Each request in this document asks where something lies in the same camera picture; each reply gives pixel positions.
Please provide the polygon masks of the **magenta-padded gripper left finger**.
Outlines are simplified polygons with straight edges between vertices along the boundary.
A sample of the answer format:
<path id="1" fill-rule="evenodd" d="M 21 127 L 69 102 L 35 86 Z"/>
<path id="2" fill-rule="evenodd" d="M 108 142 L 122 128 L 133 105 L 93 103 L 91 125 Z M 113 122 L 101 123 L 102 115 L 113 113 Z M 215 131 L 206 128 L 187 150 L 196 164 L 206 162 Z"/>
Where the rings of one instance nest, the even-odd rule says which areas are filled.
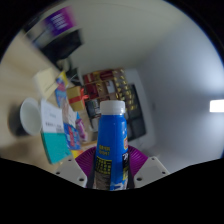
<path id="1" fill-rule="evenodd" d="M 54 174 L 80 187 L 92 189 L 94 186 L 95 147 L 91 147 L 77 158 L 68 157 Z"/>

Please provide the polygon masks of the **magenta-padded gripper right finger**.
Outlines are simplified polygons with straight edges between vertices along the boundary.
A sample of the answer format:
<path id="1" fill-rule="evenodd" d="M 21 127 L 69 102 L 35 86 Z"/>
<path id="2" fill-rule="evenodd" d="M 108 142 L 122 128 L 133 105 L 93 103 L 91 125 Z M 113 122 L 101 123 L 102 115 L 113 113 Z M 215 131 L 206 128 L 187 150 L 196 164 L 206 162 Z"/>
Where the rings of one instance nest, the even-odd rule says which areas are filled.
<path id="1" fill-rule="evenodd" d="M 169 171 L 157 157 L 147 157 L 144 153 L 130 146 L 128 187 L 141 188 L 167 175 Z"/>

